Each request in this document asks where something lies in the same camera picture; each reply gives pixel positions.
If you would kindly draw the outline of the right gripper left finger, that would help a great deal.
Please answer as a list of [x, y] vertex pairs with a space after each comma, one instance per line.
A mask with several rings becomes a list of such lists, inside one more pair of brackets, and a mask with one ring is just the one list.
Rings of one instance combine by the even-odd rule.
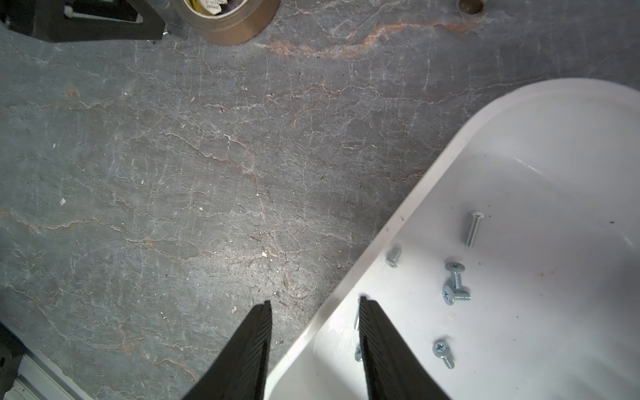
[[263, 399], [273, 327], [271, 303], [255, 305], [186, 399]]

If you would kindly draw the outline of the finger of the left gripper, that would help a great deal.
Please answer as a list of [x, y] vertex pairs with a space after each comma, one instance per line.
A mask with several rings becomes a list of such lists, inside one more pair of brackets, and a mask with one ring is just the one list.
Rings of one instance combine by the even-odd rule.
[[5, 0], [1, 26], [48, 43], [163, 38], [165, 21], [146, 1]]

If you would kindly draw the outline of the silver screw crossed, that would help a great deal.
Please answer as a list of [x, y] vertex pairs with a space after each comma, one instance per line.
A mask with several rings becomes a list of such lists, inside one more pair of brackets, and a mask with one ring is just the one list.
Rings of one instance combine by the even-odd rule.
[[445, 285], [442, 291], [443, 300], [446, 305], [453, 306], [456, 301], [469, 301], [471, 299], [471, 295], [465, 291], [457, 291], [454, 288]]
[[465, 266], [461, 263], [451, 262], [445, 264], [445, 269], [450, 272], [451, 283], [456, 291], [463, 290], [461, 274], [465, 271]]

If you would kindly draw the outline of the silver screw long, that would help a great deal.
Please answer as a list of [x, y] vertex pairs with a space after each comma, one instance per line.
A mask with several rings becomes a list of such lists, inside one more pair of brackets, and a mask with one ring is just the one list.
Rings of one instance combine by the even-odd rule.
[[473, 210], [469, 213], [469, 216], [471, 218], [471, 221], [465, 240], [465, 245], [468, 248], [472, 248], [475, 243], [476, 236], [478, 235], [480, 223], [483, 219], [486, 218], [486, 213], [479, 210]]

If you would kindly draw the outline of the white plastic storage box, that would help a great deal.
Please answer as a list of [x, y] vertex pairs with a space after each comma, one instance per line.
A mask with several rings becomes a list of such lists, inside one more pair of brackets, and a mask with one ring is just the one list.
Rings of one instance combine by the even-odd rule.
[[[468, 248], [473, 210], [486, 218]], [[453, 306], [451, 262], [471, 295]], [[361, 296], [450, 398], [638, 398], [638, 91], [557, 79], [477, 112], [273, 369], [267, 398], [368, 396]]]

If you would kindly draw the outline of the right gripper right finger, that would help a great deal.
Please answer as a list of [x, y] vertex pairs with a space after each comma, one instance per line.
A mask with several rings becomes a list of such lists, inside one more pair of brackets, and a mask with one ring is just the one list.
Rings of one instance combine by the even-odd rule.
[[358, 302], [359, 341], [370, 399], [447, 399], [429, 376], [380, 304]]

